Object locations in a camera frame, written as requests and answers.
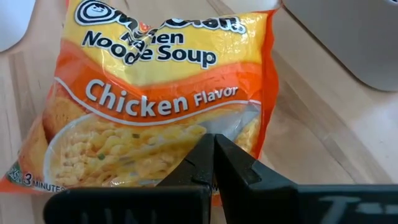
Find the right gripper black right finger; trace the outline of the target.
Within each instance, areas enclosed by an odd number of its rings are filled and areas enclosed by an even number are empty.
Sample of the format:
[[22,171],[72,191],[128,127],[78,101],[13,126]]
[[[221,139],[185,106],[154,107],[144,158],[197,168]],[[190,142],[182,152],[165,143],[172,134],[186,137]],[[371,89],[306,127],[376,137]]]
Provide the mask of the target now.
[[230,224],[398,224],[398,184],[297,184],[220,134],[214,166]]

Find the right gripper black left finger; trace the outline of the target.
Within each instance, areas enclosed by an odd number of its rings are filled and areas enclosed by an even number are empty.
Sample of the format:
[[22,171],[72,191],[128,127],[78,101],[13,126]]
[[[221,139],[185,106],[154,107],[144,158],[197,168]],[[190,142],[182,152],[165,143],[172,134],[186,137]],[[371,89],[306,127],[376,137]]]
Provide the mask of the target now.
[[204,135],[155,187],[85,187],[53,195],[45,224],[209,224],[212,134]]

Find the orange chicken ramen pack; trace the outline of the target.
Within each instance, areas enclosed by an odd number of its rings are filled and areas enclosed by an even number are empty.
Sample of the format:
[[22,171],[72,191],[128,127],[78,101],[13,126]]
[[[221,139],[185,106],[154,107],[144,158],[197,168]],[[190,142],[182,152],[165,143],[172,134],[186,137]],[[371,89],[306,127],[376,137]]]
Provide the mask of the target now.
[[69,0],[45,108],[0,192],[154,186],[210,133],[259,157],[278,92],[273,15],[151,27]]

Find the white plastic bin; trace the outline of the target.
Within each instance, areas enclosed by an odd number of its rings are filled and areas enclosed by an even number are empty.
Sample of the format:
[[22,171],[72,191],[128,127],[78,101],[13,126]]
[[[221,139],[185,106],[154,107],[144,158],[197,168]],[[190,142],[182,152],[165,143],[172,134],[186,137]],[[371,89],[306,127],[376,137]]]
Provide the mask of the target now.
[[398,91],[398,0],[283,0],[357,79]]

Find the orange packet in left tray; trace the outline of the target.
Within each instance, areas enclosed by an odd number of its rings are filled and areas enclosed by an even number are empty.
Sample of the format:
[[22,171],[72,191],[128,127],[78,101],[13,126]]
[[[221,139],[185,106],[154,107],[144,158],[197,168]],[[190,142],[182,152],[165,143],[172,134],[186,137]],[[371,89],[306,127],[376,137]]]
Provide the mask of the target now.
[[36,0],[0,0],[0,52],[15,46],[27,32]]

